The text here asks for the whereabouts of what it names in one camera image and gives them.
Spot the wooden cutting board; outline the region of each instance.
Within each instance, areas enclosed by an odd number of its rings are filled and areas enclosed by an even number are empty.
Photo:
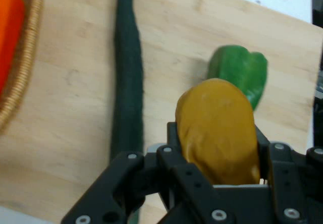
[[[0,205],[58,223],[107,165],[116,0],[45,0],[33,76],[0,138]],[[269,61],[255,113],[271,140],[304,151],[323,32],[243,0],[135,0],[145,69],[145,142],[166,141],[180,95],[222,45]],[[142,223],[165,211],[156,196]]]

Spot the orange carrot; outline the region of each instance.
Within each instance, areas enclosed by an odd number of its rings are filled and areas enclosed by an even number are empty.
[[[9,74],[24,15],[23,0],[0,0],[0,93]]]

